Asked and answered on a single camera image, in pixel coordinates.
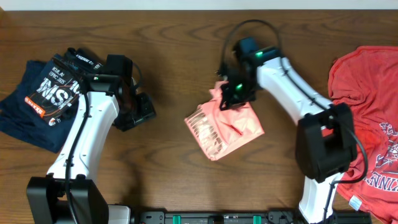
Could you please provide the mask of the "light pink t-shirt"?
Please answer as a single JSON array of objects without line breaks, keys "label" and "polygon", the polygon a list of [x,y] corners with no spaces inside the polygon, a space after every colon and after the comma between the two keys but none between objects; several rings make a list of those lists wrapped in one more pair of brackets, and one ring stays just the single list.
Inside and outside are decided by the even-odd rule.
[{"label": "light pink t-shirt", "polygon": [[184,119],[205,156],[217,161],[264,134],[259,118],[249,103],[232,110],[220,110],[221,86],[210,89],[211,100],[197,106]]}]

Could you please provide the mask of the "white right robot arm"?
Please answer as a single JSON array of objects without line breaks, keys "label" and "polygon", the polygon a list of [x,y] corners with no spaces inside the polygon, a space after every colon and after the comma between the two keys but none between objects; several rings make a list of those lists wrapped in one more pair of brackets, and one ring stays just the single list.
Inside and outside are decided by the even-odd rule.
[{"label": "white right robot arm", "polygon": [[317,93],[277,47],[236,47],[235,53],[237,68],[222,58],[218,69],[228,81],[221,87],[221,110],[242,108],[255,99],[256,91],[268,91],[297,127],[295,159],[305,180],[292,221],[336,223],[336,188],[344,183],[343,174],[357,158],[359,146],[349,106]]}]

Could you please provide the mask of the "red printed t-shirt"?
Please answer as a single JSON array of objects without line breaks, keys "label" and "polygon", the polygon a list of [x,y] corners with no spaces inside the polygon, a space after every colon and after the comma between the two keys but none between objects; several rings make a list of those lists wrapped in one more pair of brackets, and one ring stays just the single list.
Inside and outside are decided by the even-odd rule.
[{"label": "red printed t-shirt", "polygon": [[329,72],[328,95],[347,104],[366,155],[359,154],[338,193],[350,205],[383,223],[397,223],[397,47],[361,46],[335,60]]}]

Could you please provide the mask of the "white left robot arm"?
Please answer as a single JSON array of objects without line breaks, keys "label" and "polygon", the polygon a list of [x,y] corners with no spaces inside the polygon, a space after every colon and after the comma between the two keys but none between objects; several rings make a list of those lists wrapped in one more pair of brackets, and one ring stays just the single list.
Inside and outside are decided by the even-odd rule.
[{"label": "white left robot arm", "polygon": [[127,131],[155,116],[139,85],[130,75],[88,75],[60,154],[46,176],[28,183],[35,223],[134,223],[129,206],[106,202],[96,178],[110,128]]}]

